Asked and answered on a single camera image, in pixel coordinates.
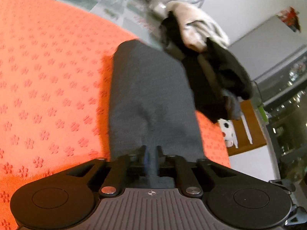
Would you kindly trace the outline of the dark grey trousers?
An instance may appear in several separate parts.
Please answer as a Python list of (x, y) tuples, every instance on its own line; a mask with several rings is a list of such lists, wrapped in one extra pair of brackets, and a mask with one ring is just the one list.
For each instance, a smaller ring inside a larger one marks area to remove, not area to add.
[(113, 56), (109, 102), (111, 159), (145, 146), (140, 188), (173, 188), (158, 176), (157, 146), (187, 161), (204, 156), (194, 98), (182, 65), (139, 40), (120, 44)]

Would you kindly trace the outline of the white spotted cushion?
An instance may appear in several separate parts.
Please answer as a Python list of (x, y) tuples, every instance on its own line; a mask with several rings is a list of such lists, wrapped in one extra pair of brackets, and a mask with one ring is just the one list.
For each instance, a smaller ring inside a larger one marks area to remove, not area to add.
[(223, 139), (226, 144), (226, 147), (235, 147), (238, 148), (238, 140), (235, 133), (235, 128), (232, 121), (225, 119), (220, 119), (218, 121), (219, 126), (222, 131)]

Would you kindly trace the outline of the wooden chair right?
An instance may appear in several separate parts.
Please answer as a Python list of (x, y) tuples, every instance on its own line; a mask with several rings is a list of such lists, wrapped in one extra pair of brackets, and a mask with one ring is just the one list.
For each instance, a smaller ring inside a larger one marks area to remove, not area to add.
[(242, 101), (240, 106), (241, 118), (233, 121), (237, 145), (227, 149), (229, 156), (241, 154), (266, 145), (266, 139), (251, 102), (249, 100)]

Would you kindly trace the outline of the black garment right pile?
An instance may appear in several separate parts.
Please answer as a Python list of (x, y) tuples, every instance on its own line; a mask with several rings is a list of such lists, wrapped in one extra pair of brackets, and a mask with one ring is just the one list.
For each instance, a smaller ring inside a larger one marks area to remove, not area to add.
[(251, 99), (253, 89), (250, 76), (235, 56), (210, 39), (201, 53), (185, 46), (172, 12), (162, 21), (160, 30), (164, 51), (183, 64), (196, 110), (212, 123), (239, 120), (239, 99)]

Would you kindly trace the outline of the orange patterned table mat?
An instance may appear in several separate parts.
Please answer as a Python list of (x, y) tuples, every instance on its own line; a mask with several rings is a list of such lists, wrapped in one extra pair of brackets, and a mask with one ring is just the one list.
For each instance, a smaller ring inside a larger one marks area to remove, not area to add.
[(109, 158), (113, 55), (135, 36), (55, 0), (1, 0), (1, 229), (13, 193)]

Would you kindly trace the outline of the cream white sweater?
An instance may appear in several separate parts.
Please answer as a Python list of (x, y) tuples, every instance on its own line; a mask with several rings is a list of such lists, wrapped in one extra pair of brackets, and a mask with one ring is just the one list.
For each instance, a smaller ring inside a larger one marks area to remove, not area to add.
[(186, 47), (201, 53), (207, 50), (207, 39), (224, 49), (229, 46), (229, 37), (218, 23), (195, 5), (171, 1), (166, 10), (174, 15)]

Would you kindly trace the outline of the grey refrigerator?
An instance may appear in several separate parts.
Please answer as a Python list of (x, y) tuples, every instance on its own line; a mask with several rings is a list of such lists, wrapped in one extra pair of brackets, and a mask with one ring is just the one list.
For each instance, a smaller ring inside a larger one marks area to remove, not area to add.
[(234, 42), (229, 51), (248, 72), (264, 105), (306, 82), (306, 39), (277, 16)]

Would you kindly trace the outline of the checkered tablecloth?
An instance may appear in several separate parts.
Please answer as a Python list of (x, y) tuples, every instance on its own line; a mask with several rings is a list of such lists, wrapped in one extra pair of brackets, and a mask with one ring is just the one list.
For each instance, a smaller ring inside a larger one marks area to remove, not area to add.
[(161, 50), (160, 20), (147, 10), (144, 0), (55, 0), (107, 19)]

